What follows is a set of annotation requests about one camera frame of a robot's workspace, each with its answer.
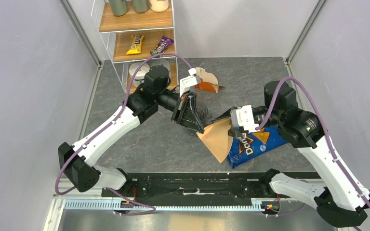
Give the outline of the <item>black coffee dripper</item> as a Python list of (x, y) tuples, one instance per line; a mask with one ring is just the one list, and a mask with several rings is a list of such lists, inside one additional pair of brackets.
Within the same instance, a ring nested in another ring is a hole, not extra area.
[(201, 122), (206, 126), (209, 124), (212, 114), (209, 112), (208, 107), (204, 103), (197, 102), (197, 114)]

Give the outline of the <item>brown paper coffee filter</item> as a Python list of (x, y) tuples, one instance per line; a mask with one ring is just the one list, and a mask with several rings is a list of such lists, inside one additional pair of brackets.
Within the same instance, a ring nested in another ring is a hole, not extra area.
[(228, 136), (228, 131), (231, 128), (230, 118), (225, 118), (206, 126), (203, 133), (196, 133), (219, 163), (226, 159), (230, 151), (233, 137)]

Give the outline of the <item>orange coffee filter package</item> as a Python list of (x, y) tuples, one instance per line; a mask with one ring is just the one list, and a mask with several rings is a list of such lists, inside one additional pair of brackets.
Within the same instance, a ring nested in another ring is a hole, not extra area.
[(204, 68), (196, 67), (196, 72), (200, 77), (200, 83), (194, 86), (195, 89), (218, 93), (220, 89), (224, 88), (219, 84), (216, 76), (207, 72)]

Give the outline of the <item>white wire wooden shelf rack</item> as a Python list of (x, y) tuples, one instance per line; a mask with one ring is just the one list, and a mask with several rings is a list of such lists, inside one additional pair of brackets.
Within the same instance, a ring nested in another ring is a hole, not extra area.
[(168, 63), (168, 89), (178, 84), (172, 0), (95, 0), (91, 17), (121, 86), (133, 93), (155, 64)]

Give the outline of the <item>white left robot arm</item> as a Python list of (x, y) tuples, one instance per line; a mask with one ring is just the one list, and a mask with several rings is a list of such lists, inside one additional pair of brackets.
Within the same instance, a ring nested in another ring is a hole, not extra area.
[(86, 192), (96, 187), (112, 188), (119, 196), (131, 193), (132, 184), (119, 169), (96, 166), (97, 160), (127, 132), (144, 123), (159, 107), (172, 112), (171, 121), (190, 130), (203, 133), (204, 125), (197, 112), (196, 99), (190, 87), (200, 83), (195, 68), (181, 79), (179, 92), (169, 90), (168, 69), (154, 66), (145, 74), (144, 82), (128, 96), (123, 105), (95, 131), (83, 139), (58, 147), (59, 163), (74, 188)]

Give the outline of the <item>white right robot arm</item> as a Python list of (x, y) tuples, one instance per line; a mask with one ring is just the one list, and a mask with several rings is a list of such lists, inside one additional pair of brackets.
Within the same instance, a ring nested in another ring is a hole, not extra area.
[(298, 106), (290, 77), (271, 81), (264, 87), (264, 105), (231, 107), (219, 120), (228, 118), (230, 135), (240, 140), (263, 128), (276, 128), (278, 134), (296, 148), (313, 166), (323, 185), (310, 184), (270, 169), (259, 178), (259, 191), (265, 197), (285, 195), (312, 208), (337, 228), (357, 227), (370, 210), (370, 190), (354, 176), (336, 151), (317, 108), (306, 111)]

